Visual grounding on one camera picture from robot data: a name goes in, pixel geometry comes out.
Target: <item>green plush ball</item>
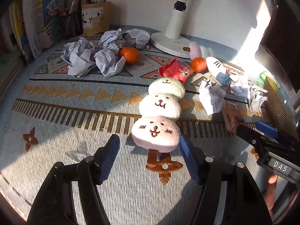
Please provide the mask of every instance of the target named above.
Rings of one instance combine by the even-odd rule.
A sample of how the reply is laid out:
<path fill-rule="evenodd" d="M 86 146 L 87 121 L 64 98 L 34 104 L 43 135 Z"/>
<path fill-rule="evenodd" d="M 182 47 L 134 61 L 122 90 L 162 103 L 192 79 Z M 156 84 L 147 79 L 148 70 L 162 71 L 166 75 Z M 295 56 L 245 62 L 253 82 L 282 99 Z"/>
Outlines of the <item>green plush ball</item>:
<path fill-rule="evenodd" d="M 154 80 L 149 85 L 148 93 L 165 93 L 182 99 L 185 96 L 185 88 L 179 80 L 165 77 Z"/>

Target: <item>brown plush stick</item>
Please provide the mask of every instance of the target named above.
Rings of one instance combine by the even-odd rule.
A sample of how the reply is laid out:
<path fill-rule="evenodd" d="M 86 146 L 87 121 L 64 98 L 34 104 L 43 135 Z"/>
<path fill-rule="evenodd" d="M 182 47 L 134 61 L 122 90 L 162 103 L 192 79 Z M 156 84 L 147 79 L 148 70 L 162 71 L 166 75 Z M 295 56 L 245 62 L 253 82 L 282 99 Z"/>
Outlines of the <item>brown plush stick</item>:
<path fill-rule="evenodd" d="M 155 167 L 157 164 L 158 150 L 148 150 L 147 166 Z"/>
<path fill-rule="evenodd" d="M 189 47 L 184 47 L 183 50 L 184 50 L 185 52 L 191 52 L 191 50 L 190 50 Z"/>

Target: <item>tangerine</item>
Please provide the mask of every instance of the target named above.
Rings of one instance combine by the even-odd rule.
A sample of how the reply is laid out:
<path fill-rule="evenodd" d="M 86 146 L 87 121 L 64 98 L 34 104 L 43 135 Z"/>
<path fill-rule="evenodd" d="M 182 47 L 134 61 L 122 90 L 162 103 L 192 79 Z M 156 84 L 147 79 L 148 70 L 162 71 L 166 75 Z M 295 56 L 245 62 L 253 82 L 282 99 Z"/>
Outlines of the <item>tangerine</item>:
<path fill-rule="evenodd" d="M 124 47 L 120 51 L 120 56 L 126 59 L 127 64 L 135 64 L 140 59 L 140 52 L 134 47 Z"/>
<path fill-rule="evenodd" d="M 201 71 L 203 71 L 204 69 L 206 69 L 207 64 L 204 58 L 194 58 L 191 63 L 190 63 L 191 67 L 194 68 L 194 70 L 199 73 Z"/>

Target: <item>woven fabric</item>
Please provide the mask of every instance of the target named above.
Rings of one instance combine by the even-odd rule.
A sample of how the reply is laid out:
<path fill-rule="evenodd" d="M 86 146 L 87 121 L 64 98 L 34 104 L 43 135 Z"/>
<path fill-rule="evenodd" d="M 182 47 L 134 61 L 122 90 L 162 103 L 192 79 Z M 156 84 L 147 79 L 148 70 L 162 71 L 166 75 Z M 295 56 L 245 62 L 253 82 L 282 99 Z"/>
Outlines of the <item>woven fabric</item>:
<path fill-rule="evenodd" d="M 55 46 L 38 58 L 39 67 L 28 75 L 29 80 L 16 82 L 21 90 L 6 109 L 0 145 L 0 192 L 26 219 L 55 162 L 78 163 L 117 134 L 120 150 L 108 179 L 98 186 L 111 223 L 188 224 L 201 187 L 190 179 L 179 148 L 160 155 L 157 167 L 147 168 L 147 150 L 135 145 L 131 137 L 133 123 L 141 117 L 139 102 L 159 77 L 158 67 L 172 56 L 151 46 L 140 50 L 139 62 L 125 65 L 116 76 L 105 78 L 94 70 L 73 78 L 60 58 L 63 43 Z M 243 73 L 242 68 L 222 62 L 232 72 Z M 208 77 L 206 70 L 187 79 L 176 124 L 206 155 L 232 164 L 244 162 L 263 189 L 263 171 L 256 165 L 252 147 L 227 132 L 221 113 L 207 116 L 199 101 L 198 87 Z M 253 122 L 266 120 L 264 115 L 249 115 L 244 99 L 226 97 L 240 104 L 248 126 L 255 128 Z M 76 182 L 73 196 L 78 223 L 85 224 Z"/>

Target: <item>crumpled paper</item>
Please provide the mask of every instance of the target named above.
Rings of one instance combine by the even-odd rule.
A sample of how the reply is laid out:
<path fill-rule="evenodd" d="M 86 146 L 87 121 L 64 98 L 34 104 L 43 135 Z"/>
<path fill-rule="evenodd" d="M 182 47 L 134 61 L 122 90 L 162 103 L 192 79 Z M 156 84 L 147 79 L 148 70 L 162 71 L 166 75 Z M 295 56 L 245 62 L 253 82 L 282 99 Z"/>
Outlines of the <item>crumpled paper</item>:
<path fill-rule="evenodd" d="M 150 39 L 150 34 L 147 31 L 132 29 L 125 33 L 124 38 L 126 46 L 136 47 L 137 49 L 143 49 Z"/>
<path fill-rule="evenodd" d="M 225 106 L 224 96 L 226 91 L 220 85 L 212 86 L 211 79 L 202 80 L 199 87 L 199 100 L 206 110 L 207 115 L 219 113 Z"/>
<path fill-rule="evenodd" d="M 232 83 L 230 84 L 231 93 L 250 99 L 250 84 L 247 75 L 230 75 Z"/>
<path fill-rule="evenodd" d="M 122 29 L 118 29 L 117 31 L 106 31 L 101 37 L 98 46 L 100 49 L 109 49 L 114 55 L 119 53 L 118 39 L 122 38 Z"/>
<path fill-rule="evenodd" d="M 122 57 L 117 63 L 112 50 L 102 49 L 95 53 L 96 65 L 104 77 L 110 77 L 120 73 L 124 67 L 126 59 Z"/>
<path fill-rule="evenodd" d="M 68 75 L 80 77 L 94 69 L 96 62 L 91 60 L 91 56 L 94 53 L 95 47 L 93 43 L 89 43 L 83 37 L 79 41 L 65 44 L 61 57 L 65 62 L 70 64 L 68 66 Z"/>
<path fill-rule="evenodd" d="M 263 93 L 267 93 L 267 92 L 268 92 L 267 90 L 257 85 L 251 86 L 249 110 L 252 114 L 257 113 L 262 103 L 268 100 L 267 96 L 262 96 Z"/>

